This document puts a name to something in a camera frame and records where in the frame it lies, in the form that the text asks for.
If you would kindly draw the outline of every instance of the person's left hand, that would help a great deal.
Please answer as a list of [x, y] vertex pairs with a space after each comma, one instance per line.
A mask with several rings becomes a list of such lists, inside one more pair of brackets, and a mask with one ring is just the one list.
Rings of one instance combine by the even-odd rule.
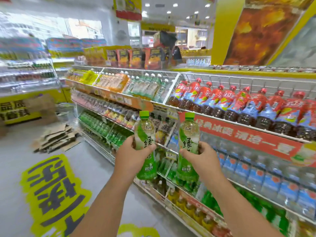
[[137, 173], [141, 170], [147, 156], [156, 149], [152, 144], [142, 150], [133, 148], [134, 135], [128, 137], [119, 147], [115, 156], [113, 175], [120, 177], [123, 181], [128, 181], [130, 185]]

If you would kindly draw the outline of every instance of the green bottle cap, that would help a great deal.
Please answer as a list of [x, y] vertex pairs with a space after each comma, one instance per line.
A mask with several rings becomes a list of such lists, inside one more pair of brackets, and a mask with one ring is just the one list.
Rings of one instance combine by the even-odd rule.
[[143, 118], [149, 117], [149, 111], [140, 111], [139, 116]]
[[194, 118], [194, 113], [192, 113], [192, 112], [186, 112], [185, 114], [184, 114], [184, 116], [185, 116], [185, 118], [187, 119], [187, 118]]

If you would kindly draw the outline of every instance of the forearm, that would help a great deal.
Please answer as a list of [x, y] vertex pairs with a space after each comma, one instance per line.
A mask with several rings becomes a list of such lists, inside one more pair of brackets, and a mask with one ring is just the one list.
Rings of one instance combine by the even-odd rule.
[[209, 178], [206, 187], [211, 191], [234, 237], [282, 237], [225, 178], [223, 173], [216, 183]]
[[116, 237], [129, 186], [113, 174], [71, 237]]

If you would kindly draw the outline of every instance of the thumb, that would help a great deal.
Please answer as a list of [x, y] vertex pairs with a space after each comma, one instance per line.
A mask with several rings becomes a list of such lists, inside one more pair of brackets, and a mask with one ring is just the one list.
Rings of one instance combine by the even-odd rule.
[[185, 158], [187, 159], [189, 162], [193, 162], [197, 155], [196, 154], [193, 154], [192, 152], [189, 152], [188, 150], [186, 149], [180, 149], [179, 153]]
[[149, 156], [155, 149], [157, 148], [157, 146], [155, 144], [153, 145], [149, 145], [146, 148], [142, 149], [142, 150], [138, 150], [139, 154], [141, 157], [143, 157], [144, 159]]

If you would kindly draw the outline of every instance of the tiled floor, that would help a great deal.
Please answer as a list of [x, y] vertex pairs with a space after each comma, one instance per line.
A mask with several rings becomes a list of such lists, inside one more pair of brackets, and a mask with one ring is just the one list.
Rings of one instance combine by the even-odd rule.
[[[20, 187], [21, 173], [39, 161], [62, 153], [34, 154], [29, 147], [40, 136], [44, 127], [37, 121], [10, 127], [9, 133], [0, 139], [0, 236], [28, 237], [33, 219]], [[88, 143], [82, 143], [64, 153], [81, 187], [91, 190], [89, 205], [96, 198], [113, 172], [113, 166]], [[177, 219], [134, 184], [130, 187], [123, 209], [121, 223], [138, 227], [154, 227], [161, 237], [194, 236]]]

